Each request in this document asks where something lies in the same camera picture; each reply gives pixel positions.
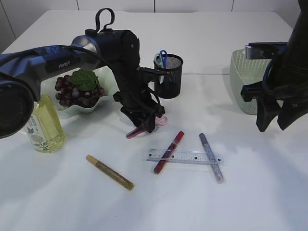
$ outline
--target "red marker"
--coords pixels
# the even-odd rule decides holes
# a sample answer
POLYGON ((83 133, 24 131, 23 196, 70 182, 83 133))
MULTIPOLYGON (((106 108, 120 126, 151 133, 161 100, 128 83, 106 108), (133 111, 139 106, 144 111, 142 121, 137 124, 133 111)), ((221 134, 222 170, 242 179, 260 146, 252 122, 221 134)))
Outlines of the red marker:
MULTIPOLYGON (((176 149, 178 143, 181 141, 183 136, 184 132, 180 131, 174 138, 173 142, 170 144, 170 146, 168 147, 162 158, 170 158, 171 154, 176 149)), ((160 160, 156 165, 156 167, 154 168, 154 174, 159 174, 167 162, 168 162, 167 160, 160 160)))

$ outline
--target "plate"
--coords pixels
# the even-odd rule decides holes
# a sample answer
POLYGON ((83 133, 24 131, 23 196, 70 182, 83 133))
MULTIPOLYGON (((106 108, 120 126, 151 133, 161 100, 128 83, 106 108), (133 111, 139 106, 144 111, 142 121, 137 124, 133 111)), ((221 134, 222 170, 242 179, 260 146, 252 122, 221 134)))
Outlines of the plate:
POLYGON ((63 112, 68 113, 70 115, 77 115, 79 113, 90 113, 90 112, 94 111, 95 108, 97 108, 98 106, 104 105, 104 103, 107 100, 113 99, 112 96, 117 91, 119 91, 113 72, 108 67, 102 67, 102 68, 94 70, 94 73, 96 74, 96 76, 98 76, 98 81, 100 82, 101 87, 103 87, 105 89, 106 96, 102 96, 97 101, 95 106, 91 107, 91 108, 84 108, 84 107, 81 107, 81 106, 78 106, 78 105, 72 105, 70 107, 62 106, 62 105, 60 105, 59 101, 55 98, 56 93, 59 93, 59 91, 56 91, 54 89, 54 86, 57 82, 57 78, 63 77, 65 75, 72 75, 72 73, 74 71, 77 71, 77 70, 79 70, 79 68, 71 70, 69 72, 65 72, 61 75, 49 78, 49 79, 43 81, 42 84, 41 84, 41 92, 44 93, 44 94, 48 94, 52 98, 52 100, 53 100, 53 102, 56 106, 57 111, 63 111, 63 112))

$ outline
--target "gold marker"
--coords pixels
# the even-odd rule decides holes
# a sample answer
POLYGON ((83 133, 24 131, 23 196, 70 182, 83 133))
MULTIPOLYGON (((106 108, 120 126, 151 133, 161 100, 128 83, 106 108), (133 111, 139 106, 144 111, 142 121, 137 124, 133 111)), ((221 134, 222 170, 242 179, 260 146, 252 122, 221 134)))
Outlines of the gold marker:
POLYGON ((103 164, 101 161, 95 159, 91 155, 87 155, 86 159, 96 166, 100 171, 114 179, 116 182, 121 184, 123 187, 125 187, 127 190, 132 190, 134 188, 134 184, 130 182, 128 179, 122 177, 120 174, 118 174, 116 171, 112 170, 110 167, 107 165, 103 164))

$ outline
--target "table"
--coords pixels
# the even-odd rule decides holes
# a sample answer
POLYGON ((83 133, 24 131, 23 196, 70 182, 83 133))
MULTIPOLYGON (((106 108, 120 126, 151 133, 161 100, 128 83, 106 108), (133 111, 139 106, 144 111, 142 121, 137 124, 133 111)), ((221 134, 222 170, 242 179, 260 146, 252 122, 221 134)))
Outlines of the table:
MULTIPOLYGON (((231 54, 249 42, 288 41, 290 26, 273 12, 128 13, 115 12, 113 29, 140 38, 141 65, 153 67, 161 49, 182 57, 186 74, 229 74, 231 54)), ((96 11, 48 11, 6 51, 71 44, 95 28, 96 11)), ((101 25, 109 22, 103 13, 101 25)))
MULTIPOLYGON (((34 27, 48 37, 40 19, 29 31, 34 27)), ((61 43, 59 36, 54 40, 61 43)), ((21 37, 8 51, 30 43, 21 37)), ((133 126, 112 101, 62 120, 67 141, 54 154, 34 151, 22 132, 0 140, 0 230, 308 229, 307 116, 286 131, 273 121, 260 133, 256 117, 237 106, 229 76, 219 74, 183 75, 181 94, 161 101, 168 125, 131 140, 125 134, 133 126), (224 156, 226 183, 217 185, 207 166, 168 163, 160 175, 151 172, 155 163, 142 160, 146 150, 167 148, 180 130, 185 135, 178 150, 202 151, 198 134, 205 133, 213 151, 224 156), (134 190, 97 170, 87 154, 134 182, 134 190)))

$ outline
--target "clear plastic ruler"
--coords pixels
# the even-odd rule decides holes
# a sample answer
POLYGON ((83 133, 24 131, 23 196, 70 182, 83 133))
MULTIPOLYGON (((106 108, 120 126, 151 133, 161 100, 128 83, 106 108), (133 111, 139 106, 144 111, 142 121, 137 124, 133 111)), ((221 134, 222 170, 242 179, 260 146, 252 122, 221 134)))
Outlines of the clear plastic ruler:
POLYGON ((198 151, 177 151, 175 150, 170 158, 163 158, 164 153, 168 150, 149 149, 145 159, 147 161, 166 160, 171 163, 193 164, 193 165, 223 165, 224 159, 219 154, 198 151))

